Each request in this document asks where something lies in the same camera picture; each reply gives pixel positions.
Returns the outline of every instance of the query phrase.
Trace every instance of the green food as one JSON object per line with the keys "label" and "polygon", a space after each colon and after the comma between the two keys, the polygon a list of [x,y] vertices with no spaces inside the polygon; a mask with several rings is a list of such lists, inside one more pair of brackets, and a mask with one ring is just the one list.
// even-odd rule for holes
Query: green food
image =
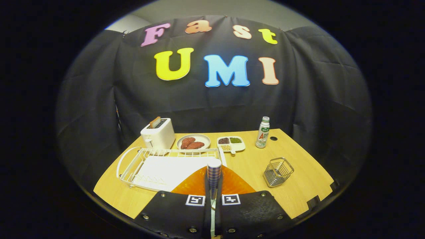
{"label": "green food", "polygon": [[238,138],[230,138],[230,142],[235,144],[235,143],[242,143],[242,141]]}

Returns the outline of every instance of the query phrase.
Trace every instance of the checkered cup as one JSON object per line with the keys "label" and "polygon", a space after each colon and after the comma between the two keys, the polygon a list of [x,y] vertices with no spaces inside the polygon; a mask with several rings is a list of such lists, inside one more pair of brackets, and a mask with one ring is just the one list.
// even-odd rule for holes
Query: checkered cup
{"label": "checkered cup", "polygon": [[208,182],[210,183],[210,196],[214,200],[217,196],[218,180],[221,175],[221,160],[211,159],[207,164]]}

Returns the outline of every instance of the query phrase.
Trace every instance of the toaster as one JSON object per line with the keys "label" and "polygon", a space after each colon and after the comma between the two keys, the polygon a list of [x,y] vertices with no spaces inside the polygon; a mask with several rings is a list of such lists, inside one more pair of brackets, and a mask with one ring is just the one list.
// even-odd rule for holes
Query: toaster
{"label": "toaster", "polygon": [[146,148],[171,149],[176,139],[171,119],[161,118],[160,120],[155,127],[152,128],[152,124],[148,124],[140,131]]}

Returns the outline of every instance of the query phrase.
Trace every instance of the foam letter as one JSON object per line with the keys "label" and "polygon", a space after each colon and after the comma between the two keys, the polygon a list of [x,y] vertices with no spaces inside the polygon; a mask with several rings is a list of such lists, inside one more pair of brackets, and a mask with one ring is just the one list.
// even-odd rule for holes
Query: foam letter
{"label": "foam letter", "polygon": [[275,66],[274,66],[274,63],[276,62],[276,60],[269,57],[260,57],[258,60],[260,60],[261,63],[263,64],[263,69],[264,69],[263,83],[266,85],[279,84],[279,80],[276,79]]}
{"label": "foam letter", "polygon": [[217,79],[217,73],[225,85],[228,85],[232,76],[235,75],[232,85],[249,86],[250,82],[246,74],[247,57],[234,56],[229,66],[224,63],[219,55],[207,55],[204,56],[204,60],[208,62],[208,81],[205,83],[206,87],[217,87],[221,84]]}
{"label": "foam letter", "polygon": [[212,27],[210,27],[210,23],[206,20],[199,20],[199,21],[194,21],[189,23],[188,28],[186,28],[185,32],[186,33],[196,33],[198,31],[209,31],[212,29]]}
{"label": "foam letter", "polygon": [[156,59],[156,75],[162,80],[177,80],[183,78],[190,70],[190,53],[193,48],[182,48],[177,50],[180,54],[180,69],[170,71],[170,56],[172,51],[163,51],[153,56]]}
{"label": "foam letter", "polygon": [[158,37],[162,36],[164,34],[164,28],[169,28],[170,26],[171,24],[166,23],[166,24],[162,24],[159,26],[154,26],[154,27],[146,29],[145,30],[146,36],[141,46],[146,46],[146,45],[154,44],[155,42],[157,42],[158,39],[156,39],[155,36],[158,36]]}
{"label": "foam letter", "polygon": [[266,42],[271,44],[277,44],[278,41],[273,40],[272,36],[276,36],[273,32],[271,32],[269,29],[259,29],[259,32],[263,33],[263,38]]}
{"label": "foam letter", "polygon": [[245,39],[251,39],[252,37],[251,33],[249,33],[249,29],[245,26],[234,25],[233,30],[235,30],[233,34],[235,34],[235,36],[237,37],[245,38]]}

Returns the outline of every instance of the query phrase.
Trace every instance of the orange letter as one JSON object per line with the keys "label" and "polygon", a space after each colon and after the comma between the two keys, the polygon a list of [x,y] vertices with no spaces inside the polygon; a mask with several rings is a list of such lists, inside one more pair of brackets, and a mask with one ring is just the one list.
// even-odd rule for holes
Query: orange letter
{"label": "orange letter", "polygon": [[186,28],[185,32],[186,33],[196,33],[198,31],[209,31],[212,29],[212,27],[210,27],[210,23],[206,20],[199,20],[199,21],[194,21],[189,23],[188,28]]}
{"label": "orange letter", "polygon": [[251,39],[252,37],[252,35],[249,33],[249,29],[245,26],[234,25],[233,30],[235,30],[233,34],[235,34],[235,36],[237,37],[245,38],[245,39]]}
{"label": "orange letter", "polygon": [[276,60],[269,57],[260,57],[258,60],[260,60],[263,64],[263,69],[264,69],[263,83],[266,85],[279,84],[279,80],[276,79],[275,66],[274,66],[274,63],[276,62]]}

